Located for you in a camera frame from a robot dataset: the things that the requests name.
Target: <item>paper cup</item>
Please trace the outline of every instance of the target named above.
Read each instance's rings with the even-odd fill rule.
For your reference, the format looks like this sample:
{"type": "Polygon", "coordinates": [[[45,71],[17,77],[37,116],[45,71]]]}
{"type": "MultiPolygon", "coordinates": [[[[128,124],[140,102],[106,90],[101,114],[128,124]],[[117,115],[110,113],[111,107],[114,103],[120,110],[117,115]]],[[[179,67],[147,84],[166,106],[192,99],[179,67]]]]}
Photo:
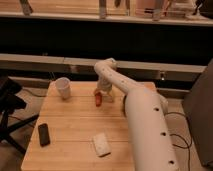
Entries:
{"type": "Polygon", "coordinates": [[[70,80],[68,78],[58,78],[55,81],[55,86],[62,99],[68,99],[70,97],[70,80]]]}

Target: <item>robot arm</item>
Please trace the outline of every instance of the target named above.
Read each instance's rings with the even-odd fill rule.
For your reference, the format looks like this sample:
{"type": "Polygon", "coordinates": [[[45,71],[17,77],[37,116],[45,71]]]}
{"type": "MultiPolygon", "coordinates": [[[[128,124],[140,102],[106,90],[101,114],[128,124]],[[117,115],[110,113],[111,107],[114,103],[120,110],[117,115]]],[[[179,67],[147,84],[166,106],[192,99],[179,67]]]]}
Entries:
{"type": "Polygon", "coordinates": [[[114,59],[95,64],[94,69],[99,75],[98,89],[110,91],[113,84],[127,95],[125,111],[135,170],[177,171],[178,162],[162,109],[166,99],[112,68],[116,68],[114,59]]]}

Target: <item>black cable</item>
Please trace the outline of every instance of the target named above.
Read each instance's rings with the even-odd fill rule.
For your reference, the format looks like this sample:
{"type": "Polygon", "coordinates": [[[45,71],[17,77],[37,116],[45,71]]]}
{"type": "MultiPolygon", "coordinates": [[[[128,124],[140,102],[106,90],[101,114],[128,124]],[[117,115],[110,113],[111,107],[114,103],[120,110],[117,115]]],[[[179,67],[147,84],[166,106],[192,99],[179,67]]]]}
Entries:
{"type": "Polygon", "coordinates": [[[14,119],[16,119],[16,120],[19,120],[19,121],[23,121],[22,119],[20,119],[20,118],[18,118],[18,117],[16,117],[16,116],[11,116],[11,115],[9,115],[9,117],[10,118],[14,118],[14,119]]]}
{"type": "Polygon", "coordinates": [[[28,92],[28,93],[30,93],[31,95],[33,95],[33,96],[35,96],[35,97],[46,97],[45,95],[38,95],[38,94],[35,94],[35,93],[33,93],[32,91],[30,91],[30,90],[28,90],[28,89],[25,89],[25,88],[23,88],[22,90],[23,90],[23,91],[26,91],[26,92],[28,92]]]}
{"type": "MultiPolygon", "coordinates": [[[[189,123],[189,119],[188,117],[181,113],[181,112],[168,112],[165,114],[165,116],[168,116],[168,115],[179,115],[179,116],[182,116],[186,119],[186,122],[187,122],[187,126],[188,126],[188,129],[189,129],[189,133],[190,133],[190,123],[189,123]]],[[[183,142],[186,144],[186,147],[185,146],[180,146],[180,145],[177,145],[177,144],[173,144],[175,147],[178,147],[178,148],[181,148],[181,149],[188,149],[188,171],[191,170],[191,165],[190,165],[190,160],[191,160],[191,151],[190,151],[190,148],[192,146],[192,136],[190,134],[190,142],[188,143],[186,141],[185,138],[183,138],[182,136],[178,135],[178,134],[171,134],[171,136],[176,136],[176,137],[179,137],[181,140],[183,140],[183,142]]]]}
{"type": "Polygon", "coordinates": [[[186,144],[186,147],[183,146],[179,146],[176,144],[173,144],[173,146],[178,147],[178,148],[182,148],[182,149],[187,149],[188,150],[188,171],[191,170],[191,165],[190,165],[190,161],[191,161],[191,151],[190,151],[190,146],[188,144],[188,142],[185,140],[185,138],[183,138],[182,136],[178,135],[178,134],[170,134],[170,136],[176,136],[179,137],[181,140],[183,140],[183,142],[186,144]]]}
{"type": "MultiPolygon", "coordinates": [[[[168,113],[166,113],[164,116],[168,116],[168,115],[179,115],[179,116],[182,116],[182,117],[184,117],[185,119],[186,119],[186,122],[187,122],[187,126],[188,126],[188,129],[189,129],[189,132],[190,132],[190,127],[189,127],[189,125],[190,125],[190,123],[189,123],[189,119],[188,119],[188,117],[185,115],[185,114],[183,114],[183,113],[181,113],[181,112],[168,112],[168,113]]],[[[189,134],[189,136],[190,136],[190,143],[189,143],[189,148],[192,146],[192,136],[191,136],[191,134],[189,134]]]]}

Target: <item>wooden table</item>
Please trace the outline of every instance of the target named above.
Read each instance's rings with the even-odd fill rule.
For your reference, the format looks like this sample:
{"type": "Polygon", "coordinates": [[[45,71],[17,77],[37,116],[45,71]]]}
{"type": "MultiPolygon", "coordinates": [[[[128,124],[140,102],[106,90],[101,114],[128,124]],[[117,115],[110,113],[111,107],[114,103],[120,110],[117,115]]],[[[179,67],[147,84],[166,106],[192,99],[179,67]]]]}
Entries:
{"type": "MultiPolygon", "coordinates": [[[[144,83],[155,90],[153,83],[144,83]]],[[[37,120],[23,171],[134,171],[127,120],[123,114],[123,93],[113,87],[115,101],[103,97],[95,106],[96,82],[71,82],[71,98],[62,100],[50,84],[37,120]],[[40,147],[37,127],[47,123],[51,144],[40,147]],[[92,137],[104,132],[111,154],[96,155],[92,137]]]]}

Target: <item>small orange object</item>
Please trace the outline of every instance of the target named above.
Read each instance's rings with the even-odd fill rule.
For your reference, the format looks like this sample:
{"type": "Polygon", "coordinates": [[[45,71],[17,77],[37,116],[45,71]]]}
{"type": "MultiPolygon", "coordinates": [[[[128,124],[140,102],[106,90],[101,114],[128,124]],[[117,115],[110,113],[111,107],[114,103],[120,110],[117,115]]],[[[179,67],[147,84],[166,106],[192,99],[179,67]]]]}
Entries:
{"type": "Polygon", "coordinates": [[[101,92],[95,93],[95,105],[97,107],[101,106],[102,103],[102,94],[101,92]]]}

